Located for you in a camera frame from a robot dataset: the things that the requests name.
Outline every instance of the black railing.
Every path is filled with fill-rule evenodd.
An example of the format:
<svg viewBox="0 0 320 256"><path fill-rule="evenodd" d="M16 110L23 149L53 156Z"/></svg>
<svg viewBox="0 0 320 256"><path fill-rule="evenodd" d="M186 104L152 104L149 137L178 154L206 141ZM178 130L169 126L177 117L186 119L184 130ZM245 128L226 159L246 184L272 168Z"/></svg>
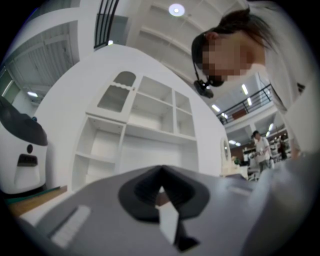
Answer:
<svg viewBox="0 0 320 256"><path fill-rule="evenodd" d="M119 0L102 0L95 24L94 48L107 46Z"/></svg>
<svg viewBox="0 0 320 256"><path fill-rule="evenodd" d="M272 101L271 84L248 96L245 100L222 111L217 117L225 125L249 114Z"/></svg>

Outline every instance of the white cabinet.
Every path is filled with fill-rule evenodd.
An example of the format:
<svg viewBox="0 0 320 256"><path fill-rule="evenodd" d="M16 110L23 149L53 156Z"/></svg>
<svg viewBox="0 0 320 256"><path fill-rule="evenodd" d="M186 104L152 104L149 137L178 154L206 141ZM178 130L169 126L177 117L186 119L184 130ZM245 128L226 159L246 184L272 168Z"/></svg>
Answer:
<svg viewBox="0 0 320 256"><path fill-rule="evenodd" d="M140 81L141 76L136 77L132 72L117 72L113 79L99 89L86 113L126 123Z"/></svg>
<svg viewBox="0 0 320 256"><path fill-rule="evenodd" d="M74 147L71 190L154 165L197 172L189 99L149 77L130 72L114 77L87 109Z"/></svg>

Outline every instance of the headset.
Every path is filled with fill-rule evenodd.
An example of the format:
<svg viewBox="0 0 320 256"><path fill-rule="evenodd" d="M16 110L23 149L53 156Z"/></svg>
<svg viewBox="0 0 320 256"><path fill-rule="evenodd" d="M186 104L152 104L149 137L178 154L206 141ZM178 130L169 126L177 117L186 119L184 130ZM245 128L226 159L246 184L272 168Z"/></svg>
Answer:
<svg viewBox="0 0 320 256"><path fill-rule="evenodd" d="M193 85L201 96L204 96L210 99L210 98L213 98L214 96L214 93L210 89L210 86L219 87L224 83L224 81L221 81L221 79L218 79L217 76L206 75L207 81L204 82L202 79L200 79L197 71L196 63L202 63L202 47L206 41L206 33L208 31L201 33L193 40L192 46L191 46L191 55L192 55L192 62L193 62L193 67L195 71L195 76L197 79L196 81L193 82Z"/></svg>

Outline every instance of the man in white shirt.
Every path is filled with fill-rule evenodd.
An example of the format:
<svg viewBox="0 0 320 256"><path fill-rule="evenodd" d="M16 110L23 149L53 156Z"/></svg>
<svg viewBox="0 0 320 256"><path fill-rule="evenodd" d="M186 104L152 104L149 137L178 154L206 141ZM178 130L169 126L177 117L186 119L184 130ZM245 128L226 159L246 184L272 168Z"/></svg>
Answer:
<svg viewBox="0 0 320 256"><path fill-rule="evenodd" d="M265 137L261 137L260 133L255 130L253 132L253 137L256 139L255 151L256 151L256 161L259 164L260 172L266 168L270 168L270 145Z"/></svg>

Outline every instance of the dark hair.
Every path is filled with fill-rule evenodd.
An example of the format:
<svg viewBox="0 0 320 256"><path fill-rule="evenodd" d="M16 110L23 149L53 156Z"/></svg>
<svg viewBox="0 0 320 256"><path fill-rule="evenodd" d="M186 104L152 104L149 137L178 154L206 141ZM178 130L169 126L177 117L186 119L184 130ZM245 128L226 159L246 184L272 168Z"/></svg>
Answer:
<svg viewBox="0 0 320 256"><path fill-rule="evenodd" d="M250 38L261 45L261 42L257 40L257 37L263 39L266 45L262 45L266 48L272 48L271 39L275 40L270 32L269 25L260 17L250 13L250 9L236 10L224 17L222 17L219 25L213 27L200 35L198 35L192 42L191 54L192 61L202 70L202 51L203 46L208 42L205 37L207 32L216 32L218 34L233 34L237 31L245 32Z"/></svg>
<svg viewBox="0 0 320 256"><path fill-rule="evenodd" d="M254 132L253 132L253 137L255 137L257 134L260 134L257 130L255 130Z"/></svg>

